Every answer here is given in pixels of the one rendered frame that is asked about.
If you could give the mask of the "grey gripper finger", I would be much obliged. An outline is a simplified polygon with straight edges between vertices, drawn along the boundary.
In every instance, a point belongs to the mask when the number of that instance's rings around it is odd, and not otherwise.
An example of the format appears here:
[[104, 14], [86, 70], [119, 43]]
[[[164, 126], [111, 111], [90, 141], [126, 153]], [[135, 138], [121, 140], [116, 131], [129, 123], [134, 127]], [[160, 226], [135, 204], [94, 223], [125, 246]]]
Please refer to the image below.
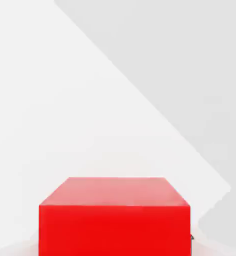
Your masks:
[[190, 256], [200, 256], [200, 243], [192, 234], [190, 235]]

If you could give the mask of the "small red cube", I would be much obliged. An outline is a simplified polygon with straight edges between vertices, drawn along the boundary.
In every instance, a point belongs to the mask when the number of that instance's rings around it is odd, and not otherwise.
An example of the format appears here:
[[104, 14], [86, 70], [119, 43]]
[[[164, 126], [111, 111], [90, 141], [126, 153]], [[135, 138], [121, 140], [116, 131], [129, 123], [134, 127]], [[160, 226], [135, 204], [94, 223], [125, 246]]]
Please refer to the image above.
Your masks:
[[70, 177], [39, 205], [38, 256], [192, 256], [191, 208], [163, 177]]

